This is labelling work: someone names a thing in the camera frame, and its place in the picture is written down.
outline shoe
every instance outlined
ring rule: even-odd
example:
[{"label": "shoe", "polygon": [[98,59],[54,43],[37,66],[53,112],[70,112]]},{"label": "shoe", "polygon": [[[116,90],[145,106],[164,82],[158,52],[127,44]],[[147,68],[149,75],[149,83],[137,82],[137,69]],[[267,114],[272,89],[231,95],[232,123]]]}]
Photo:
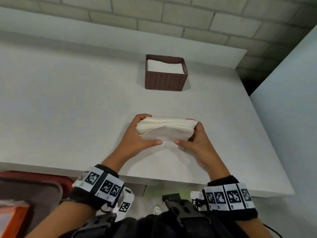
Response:
[{"label": "shoe", "polygon": [[156,205],[156,206],[154,206],[154,208],[153,208],[153,215],[155,215],[155,216],[159,216],[160,214],[162,214],[162,209],[161,209],[161,207],[160,206],[158,206],[158,205]]}]

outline white napkin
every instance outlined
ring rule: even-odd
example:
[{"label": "white napkin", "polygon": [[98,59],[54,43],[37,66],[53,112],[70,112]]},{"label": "white napkin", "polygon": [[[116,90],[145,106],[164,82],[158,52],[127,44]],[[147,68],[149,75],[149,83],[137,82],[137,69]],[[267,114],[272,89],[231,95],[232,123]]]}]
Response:
[{"label": "white napkin", "polygon": [[174,143],[176,139],[188,140],[194,133],[196,120],[146,117],[137,124],[142,139],[160,139]]},{"label": "white napkin", "polygon": [[165,63],[156,60],[147,60],[147,70],[161,73],[184,74],[183,65],[181,63]]}]

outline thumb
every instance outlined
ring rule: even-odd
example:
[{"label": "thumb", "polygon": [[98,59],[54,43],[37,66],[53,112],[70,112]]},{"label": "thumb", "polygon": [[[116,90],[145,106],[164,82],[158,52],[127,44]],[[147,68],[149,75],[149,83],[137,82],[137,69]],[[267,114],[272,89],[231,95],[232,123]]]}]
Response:
[{"label": "thumb", "polygon": [[174,141],[174,143],[180,147],[187,148],[187,149],[192,149],[193,147],[193,142],[186,141],[186,140],[177,139]]},{"label": "thumb", "polygon": [[151,139],[151,140],[144,140],[145,148],[150,148],[153,146],[163,144],[162,140],[159,139]]}]

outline cable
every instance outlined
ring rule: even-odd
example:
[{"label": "cable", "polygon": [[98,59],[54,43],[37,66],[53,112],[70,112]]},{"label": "cable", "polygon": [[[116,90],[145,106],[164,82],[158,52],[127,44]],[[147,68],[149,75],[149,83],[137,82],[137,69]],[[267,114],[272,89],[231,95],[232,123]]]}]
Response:
[{"label": "cable", "polygon": [[275,234],[277,234],[280,238],[283,238],[283,236],[281,236],[276,230],[274,230],[273,228],[269,227],[266,224],[263,224],[266,228],[270,229],[271,231],[273,231]]}]

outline buckle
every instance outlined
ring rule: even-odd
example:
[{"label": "buckle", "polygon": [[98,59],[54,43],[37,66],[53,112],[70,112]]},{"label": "buckle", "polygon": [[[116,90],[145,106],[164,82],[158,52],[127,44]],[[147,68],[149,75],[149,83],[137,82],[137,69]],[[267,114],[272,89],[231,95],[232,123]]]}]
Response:
[{"label": "buckle", "polygon": [[207,216],[200,213],[197,210],[197,208],[193,205],[193,203],[189,200],[165,200],[165,205],[169,210],[171,210],[176,215],[177,221],[181,227],[184,227],[182,220],[188,218],[204,218],[209,221],[209,224],[211,224],[210,219]]},{"label": "buckle", "polygon": [[81,228],[79,228],[72,238],[98,238],[103,237],[105,231],[111,227],[117,218],[116,213],[110,213],[91,218]]}]

